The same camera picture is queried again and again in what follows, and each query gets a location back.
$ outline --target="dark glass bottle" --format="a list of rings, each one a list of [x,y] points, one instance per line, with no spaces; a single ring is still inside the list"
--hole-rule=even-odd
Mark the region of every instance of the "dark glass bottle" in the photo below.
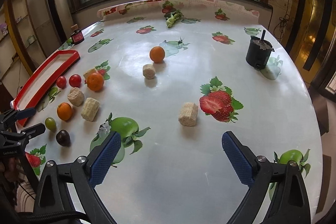
[[[82,34],[82,30],[78,28],[78,25],[75,24],[71,27],[73,33],[71,34],[71,39],[75,45],[84,41],[84,36]]]

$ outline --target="screw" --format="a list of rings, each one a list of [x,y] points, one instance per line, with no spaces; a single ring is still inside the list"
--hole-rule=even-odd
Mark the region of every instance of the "screw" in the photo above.
[[[85,156],[80,156],[78,159],[77,159],[77,162],[79,162],[80,164],[85,162],[86,161],[86,157]]]
[[[258,156],[257,160],[260,162],[265,162],[266,161],[266,157],[265,156]]]
[[[50,161],[48,161],[47,163],[46,163],[46,167],[52,167],[54,165],[54,162],[52,161],[52,160],[50,160]]]
[[[289,161],[289,164],[290,164],[291,166],[297,166],[297,163],[296,163],[296,161],[294,161],[294,160],[290,160],[290,161]]]

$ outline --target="red cherry tomato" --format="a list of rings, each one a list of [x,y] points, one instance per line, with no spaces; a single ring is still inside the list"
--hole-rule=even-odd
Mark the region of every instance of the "red cherry tomato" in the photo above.
[[[60,76],[57,78],[56,81],[56,85],[60,88],[60,89],[64,89],[65,86],[67,85],[67,79],[64,76]]]
[[[72,75],[69,79],[69,84],[72,87],[79,88],[81,86],[82,78],[80,75]]]

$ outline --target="beige cylindrical chunk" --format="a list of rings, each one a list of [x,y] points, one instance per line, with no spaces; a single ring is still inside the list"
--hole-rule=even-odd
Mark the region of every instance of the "beige cylindrical chunk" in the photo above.
[[[196,124],[198,106],[195,103],[187,102],[182,106],[178,121],[186,127],[193,127]]]
[[[87,80],[87,78],[89,77],[90,74],[97,72],[96,68],[90,69],[88,70],[86,73],[83,74],[85,80]]]
[[[68,100],[74,106],[80,106],[84,102],[84,94],[79,88],[72,88],[68,95]]]
[[[99,106],[100,106],[99,101],[93,98],[87,98],[85,100],[85,103],[84,103],[84,106],[81,112],[82,117],[85,120],[92,122],[97,114]]]
[[[152,64],[147,64],[142,67],[142,74],[146,79],[154,79],[155,77],[155,68]]]

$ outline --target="small orange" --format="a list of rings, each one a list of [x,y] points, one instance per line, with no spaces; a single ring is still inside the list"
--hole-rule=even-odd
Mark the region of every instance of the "small orange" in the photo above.
[[[72,116],[71,105],[69,105],[68,103],[61,103],[57,107],[57,115],[63,121],[69,120]]]
[[[103,88],[104,77],[97,72],[90,74],[86,80],[87,87],[93,91],[99,91]]]
[[[156,46],[149,52],[149,57],[154,63],[161,63],[165,58],[165,50],[162,47]]]

